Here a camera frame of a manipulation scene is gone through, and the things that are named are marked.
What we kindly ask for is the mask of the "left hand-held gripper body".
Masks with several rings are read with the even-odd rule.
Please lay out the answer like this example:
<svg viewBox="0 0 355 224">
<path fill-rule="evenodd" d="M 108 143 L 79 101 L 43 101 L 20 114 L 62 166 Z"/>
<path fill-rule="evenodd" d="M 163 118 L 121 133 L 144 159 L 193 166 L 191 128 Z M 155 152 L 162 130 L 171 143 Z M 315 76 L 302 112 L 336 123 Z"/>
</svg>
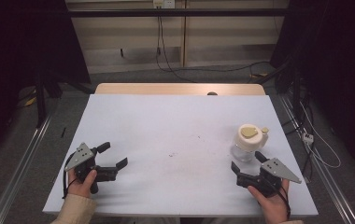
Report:
<svg viewBox="0 0 355 224">
<path fill-rule="evenodd" d="M 89 148 L 85 143 L 81 143 L 75 152 L 67 159 L 64 171 L 74 170 L 76 177 L 84 181 L 91 170 L 97 171 L 97 176 L 91 186 L 91 194 L 96 194 L 99 190 L 98 182 L 115 181 L 118 170 L 116 167 L 101 167 L 96 164 L 95 157 L 97 147 Z"/>
</svg>

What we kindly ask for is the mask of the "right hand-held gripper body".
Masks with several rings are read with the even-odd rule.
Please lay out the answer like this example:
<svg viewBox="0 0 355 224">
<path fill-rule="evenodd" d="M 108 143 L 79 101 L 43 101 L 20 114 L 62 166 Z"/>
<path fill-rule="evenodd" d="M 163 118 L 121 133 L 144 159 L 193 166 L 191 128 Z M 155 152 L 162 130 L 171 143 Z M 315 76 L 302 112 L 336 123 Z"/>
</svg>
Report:
<svg viewBox="0 0 355 224">
<path fill-rule="evenodd" d="M 236 177 L 236 185 L 243 188 L 252 186 L 264 197 L 271 197 L 279 192 L 283 179 L 302 183 L 302 180 L 282 161 L 273 158 L 261 163 L 260 172 L 257 175 L 241 173 L 241 176 Z"/>
</svg>

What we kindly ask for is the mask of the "clear bottle with white cap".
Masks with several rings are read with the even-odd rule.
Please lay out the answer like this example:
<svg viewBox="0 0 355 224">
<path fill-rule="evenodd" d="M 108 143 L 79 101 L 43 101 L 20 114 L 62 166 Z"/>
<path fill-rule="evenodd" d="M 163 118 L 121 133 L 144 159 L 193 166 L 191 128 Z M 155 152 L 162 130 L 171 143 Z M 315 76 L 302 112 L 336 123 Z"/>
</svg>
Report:
<svg viewBox="0 0 355 224">
<path fill-rule="evenodd" d="M 257 150 L 263 148 L 268 140 L 269 129 L 254 124 L 243 124 L 235 133 L 232 155 L 239 161 L 249 162 Z"/>
</svg>

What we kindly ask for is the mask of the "person's left hand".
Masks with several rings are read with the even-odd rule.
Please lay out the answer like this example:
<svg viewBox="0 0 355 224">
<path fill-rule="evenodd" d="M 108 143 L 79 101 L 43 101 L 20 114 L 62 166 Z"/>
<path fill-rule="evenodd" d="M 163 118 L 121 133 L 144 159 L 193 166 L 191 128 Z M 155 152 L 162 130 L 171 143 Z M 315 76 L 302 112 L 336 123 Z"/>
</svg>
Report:
<svg viewBox="0 0 355 224">
<path fill-rule="evenodd" d="M 97 176 L 96 170 L 91 170 L 84 181 L 77 179 L 75 171 L 68 171 L 68 193 L 85 198 L 91 197 L 91 186 Z"/>
</svg>

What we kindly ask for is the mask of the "person's right hand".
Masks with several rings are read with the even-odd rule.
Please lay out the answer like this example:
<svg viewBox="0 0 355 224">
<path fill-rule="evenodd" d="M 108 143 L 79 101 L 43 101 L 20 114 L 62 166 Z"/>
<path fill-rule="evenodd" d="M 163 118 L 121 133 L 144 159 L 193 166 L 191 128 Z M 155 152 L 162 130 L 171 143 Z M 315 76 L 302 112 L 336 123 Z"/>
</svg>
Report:
<svg viewBox="0 0 355 224">
<path fill-rule="evenodd" d="M 248 191 L 260 204 L 263 210 L 263 216 L 266 224 L 276 224 L 278 222 L 289 220 L 288 206 L 288 191 L 290 181 L 283 179 L 279 194 L 266 198 L 257 189 L 248 186 Z"/>
</svg>

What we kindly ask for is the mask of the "white table board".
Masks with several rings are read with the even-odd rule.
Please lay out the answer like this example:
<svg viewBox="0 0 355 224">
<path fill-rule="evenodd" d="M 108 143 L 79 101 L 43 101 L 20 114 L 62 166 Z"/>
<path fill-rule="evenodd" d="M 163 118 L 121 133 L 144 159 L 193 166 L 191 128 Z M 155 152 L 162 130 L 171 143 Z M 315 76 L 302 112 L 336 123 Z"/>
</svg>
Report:
<svg viewBox="0 0 355 224">
<path fill-rule="evenodd" d="M 258 203 L 231 169 L 235 133 L 247 123 L 268 128 L 265 157 L 300 172 L 266 95 L 95 94 L 70 147 L 108 142 L 98 165 L 128 161 L 94 195 L 99 216 L 258 217 Z"/>
</svg>

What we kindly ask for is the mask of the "black metal stand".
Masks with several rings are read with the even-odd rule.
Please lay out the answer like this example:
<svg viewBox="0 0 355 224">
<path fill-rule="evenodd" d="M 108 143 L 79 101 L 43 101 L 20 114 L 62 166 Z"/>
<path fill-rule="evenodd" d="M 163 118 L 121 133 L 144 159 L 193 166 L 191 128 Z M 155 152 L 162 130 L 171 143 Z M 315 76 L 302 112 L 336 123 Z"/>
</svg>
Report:
<svg viewBox="0 0 355 224">
<path fill-rule="evenodd" d="M 256 80 L 255 84 L 262 85 L 271 79 L 275 81 L 277 93 L 286 93 L 289 88 L 292 88 L 293 115 L 300 119 L 300 73 L 297 60 L 289 57 L 275 71 Z"/>
<path fill-rule="evenodd" d="M 53 71 L 41 71 L 38 72 L 35 76 L 37 128 L 43 124 L 47 117 L 44 91 L 46 91 L 51 98 L 59 98 L 62 96 L 63 92 L 58 84 L 58 77 Z"/>
</svg>

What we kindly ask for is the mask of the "light wooden table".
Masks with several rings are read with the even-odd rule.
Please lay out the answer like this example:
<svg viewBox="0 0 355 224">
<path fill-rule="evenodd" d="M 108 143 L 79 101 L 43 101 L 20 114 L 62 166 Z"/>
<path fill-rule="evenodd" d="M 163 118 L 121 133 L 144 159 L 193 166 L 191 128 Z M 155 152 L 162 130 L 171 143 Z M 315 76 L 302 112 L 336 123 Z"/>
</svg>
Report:
<svg viewBox="0 0 355 224">
<path fill-rule="evenodd" d="M 101 83 L 96 94 L 265 95 L 259 84 Z"/>
</svg>

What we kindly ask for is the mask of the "metal floor rail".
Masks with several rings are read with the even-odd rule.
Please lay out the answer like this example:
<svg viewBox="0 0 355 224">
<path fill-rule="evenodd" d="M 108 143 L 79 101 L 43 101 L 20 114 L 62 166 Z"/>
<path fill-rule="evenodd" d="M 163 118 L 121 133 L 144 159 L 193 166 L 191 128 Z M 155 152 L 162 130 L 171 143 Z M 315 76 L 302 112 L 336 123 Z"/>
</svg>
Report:
<svg viewBox="0 0 355 224">
<path fill-rule="evenodd" d="M 347 197 L 334 180 L 334 177 L 330 172 L 331 166 L 326 164 L 314 145 L 309 145 L 303 140 L 302 134 L 305 132 L 305 128 L 299 125 L 299 120 L 293 115 L 292 102 L 289 97 L 279 96 L 279 100 L 289 116 L 290 123 L 294 127 L 300 141 L 304 144 L 305 152 L 311 159 L 312 167 L 317 170 L 319 177 L 329 193 L 340 217 L 343 219 L 343 222 L 345 224 L 355 224 L 355 214 L 347 200 Z"/>
<path fill-rule="evenodd" d="M 47 115 L 40 125 L 31 132 L 30 141 L 24 144 L 24 151 L 20 156 L 19 163 L 15 167 L 6 187 L 0 195 L 0 224 L 4 224 L 7 218 L 10 207 L 15 201 L 34 156 L 50 126 L 51 118 L 52 115 Z"/>
</svg>

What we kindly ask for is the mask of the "black horizontal frame bar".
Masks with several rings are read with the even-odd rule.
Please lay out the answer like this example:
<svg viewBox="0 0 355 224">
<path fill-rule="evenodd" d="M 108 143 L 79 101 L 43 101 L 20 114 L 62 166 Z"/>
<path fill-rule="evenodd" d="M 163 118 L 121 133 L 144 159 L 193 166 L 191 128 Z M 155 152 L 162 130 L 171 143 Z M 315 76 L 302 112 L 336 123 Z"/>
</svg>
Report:
<svg viewBox="0 0 355 224">
<path fill-rule="evenodd" d="M 286 16 L 291 12 L 286 8 L 249 8 L 249 9 L 108 9 L 108 10 L 70 10 L 70 17 L 274 17 Z"/>
</svg>

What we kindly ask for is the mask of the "white wall socket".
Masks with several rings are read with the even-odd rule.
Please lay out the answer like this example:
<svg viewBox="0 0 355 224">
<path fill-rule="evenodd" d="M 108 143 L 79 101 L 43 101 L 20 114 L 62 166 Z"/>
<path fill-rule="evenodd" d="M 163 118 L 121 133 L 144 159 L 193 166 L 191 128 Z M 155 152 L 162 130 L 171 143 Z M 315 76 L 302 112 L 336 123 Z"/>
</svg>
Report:
<svg viewBox="0 0 355 224">
<path fill-rule="evenodd" d="M 152 0 L 154 8 L 175 8 L 175 0 Z"/>
</svg>

